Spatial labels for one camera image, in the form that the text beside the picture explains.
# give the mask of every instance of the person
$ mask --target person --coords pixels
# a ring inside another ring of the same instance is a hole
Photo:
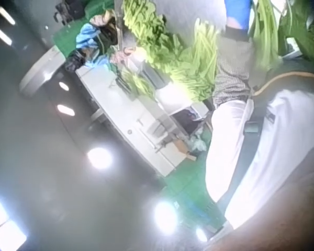
[[[311,248],[314,62],[283,60],[254,86],[251,0],[225,0],[225,6],[205,179],[233,230],[206,250]]]
[[[83,65],[89,68],[107,66],[111,69],[111,64],[119,64],[134,51],[134,48],[114,50],[112,45],[117,43],[115,14],[106,10],[84,24],[76,37],[76,49],[66,58],[64,67],[69,72],[75,72]]]

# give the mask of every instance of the blue sleeve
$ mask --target blue sleeve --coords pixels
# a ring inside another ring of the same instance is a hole
[[[103,65],[105,67],[109,67],[110,61],[109,61],[109,56],[108,55],[99,55],[94,60],[87,61],[85,63],[85,66],[87,66],[89,68],[95,68],[95,67],[98,67],[98,66],[101,66],[101,65]]]
[[[97,48],[98,44],[94,41],[100,31],[91,24],[84,24],[80,33],[76,37],[77,48]]]

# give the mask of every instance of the black bag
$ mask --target black bag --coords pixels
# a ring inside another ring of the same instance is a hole
[[[84,6],[79,0],[63,0],[55,8],[57,11],[54,13],[53,19],[59,22],[57,15],[60,15],[63,25],[67,25],[69,22],[85,16]]]

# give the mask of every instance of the green floor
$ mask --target green floor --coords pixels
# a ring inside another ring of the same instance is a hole
[[[209,146],[210,131],[204,130],[201,137]],[[162,197],[175,205],[182,224],[194,228],[210,226],[218,229],[226,220],[206,189],[206,156],[207,152],[203,152],[196,161],[182,161],[165,177],[166,187],[162,190]]]

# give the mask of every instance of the blue shirt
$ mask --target blue shirt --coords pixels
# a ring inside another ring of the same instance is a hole
[[[76,48],[77,49],[94,49],[93,53],[87,59],[85,66],[89,68],[95,68],[103,65],[105,67],[110,66],[108,55],[100,55],[100,49],[97,42],[94,40],[96,36],[100,34],[100,30],[91,24],[84,24],[80,33],[76,37]]]

